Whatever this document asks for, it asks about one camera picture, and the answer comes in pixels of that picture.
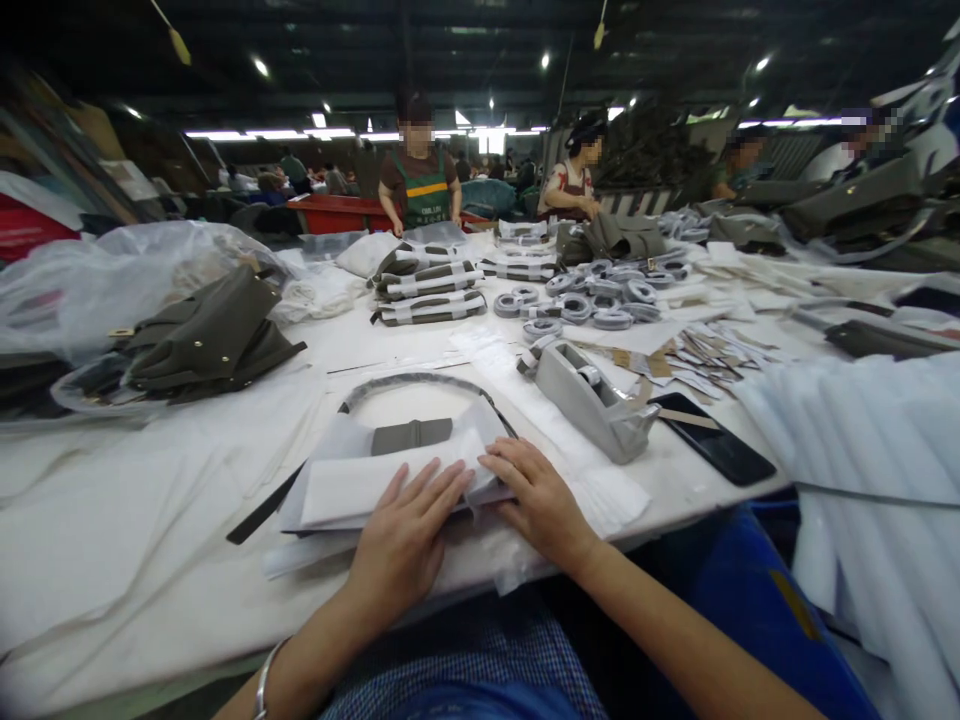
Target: plastic bag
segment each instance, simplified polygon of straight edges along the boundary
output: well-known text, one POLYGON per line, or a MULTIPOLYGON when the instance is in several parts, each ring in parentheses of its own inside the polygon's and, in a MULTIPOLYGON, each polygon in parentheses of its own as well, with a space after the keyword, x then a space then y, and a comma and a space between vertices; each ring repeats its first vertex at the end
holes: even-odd
POLYGON ((282 287, 290 266, 230 225, 190 221, 133 225, 97 240, 41 246, 0 272, 0 353, 55 353, 74 367, 132 328, 240 263, 272 268, 282 287))

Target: green apron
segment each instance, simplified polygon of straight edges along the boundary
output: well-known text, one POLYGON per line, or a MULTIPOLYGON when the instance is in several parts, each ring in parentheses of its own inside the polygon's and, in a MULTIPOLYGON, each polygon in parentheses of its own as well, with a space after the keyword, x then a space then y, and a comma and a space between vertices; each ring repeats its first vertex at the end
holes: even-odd
POLYGON ((407 190, 407 214, 403 216, 404 227, 423 227, 449 220, 450 188, 447 186, 446 173, 443 171, 443 153, 437 153, 440 158, 440 168, 437 172, 418 178, 407 175, 395 150, 391 151, 391 154, 397 169, 403 176, 403 184, 407 190))

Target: black phone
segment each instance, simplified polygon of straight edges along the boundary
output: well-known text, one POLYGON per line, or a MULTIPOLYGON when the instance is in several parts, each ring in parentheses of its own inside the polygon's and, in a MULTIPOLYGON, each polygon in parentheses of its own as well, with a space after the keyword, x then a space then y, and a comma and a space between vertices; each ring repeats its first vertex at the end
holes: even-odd
MULTIPOLYGON (((695 402, 680 393, 661 395, 650 403, 656 403, 667 410, 713 420, 695 402)), ((737 487, 754 485, 777 472, 777 469, 763 455, 720 423, 717 423, 718 429, 714 430, 666 418, 663 421, 737 487)))

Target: ceiling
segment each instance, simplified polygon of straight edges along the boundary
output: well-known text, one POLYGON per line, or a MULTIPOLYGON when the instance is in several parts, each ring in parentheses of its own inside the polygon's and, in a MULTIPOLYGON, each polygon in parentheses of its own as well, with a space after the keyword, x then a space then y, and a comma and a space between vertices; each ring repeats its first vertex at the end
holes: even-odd
POLYGON ((609 0, 594 50, 602 0, 158 2, 191 67, 149 0, 74 0, 53 17, 35 3, 12 42, 80 99, 183 130, 311 127, 324 102, 330 126, 392 129, 410 78, 440 126, 457 108, 530 127, 550 124, 561 94, 571 112, 647 96, 697 111, 759 97, 761 116, 863 106, 921 76, 958 14, 956 0, 609 0))

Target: person's right hand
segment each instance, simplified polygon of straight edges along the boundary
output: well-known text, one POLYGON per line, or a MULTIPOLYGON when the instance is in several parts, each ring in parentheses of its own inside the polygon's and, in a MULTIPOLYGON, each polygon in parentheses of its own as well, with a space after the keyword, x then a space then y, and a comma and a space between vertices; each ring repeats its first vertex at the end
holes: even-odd
POLYGON ((603 544, 593 531, 570 488, 553 465, 527 440, 497 438, 478 459, 513 490, 517 502, 496 506, 547 560, 568 575, 577 575, 603 544))

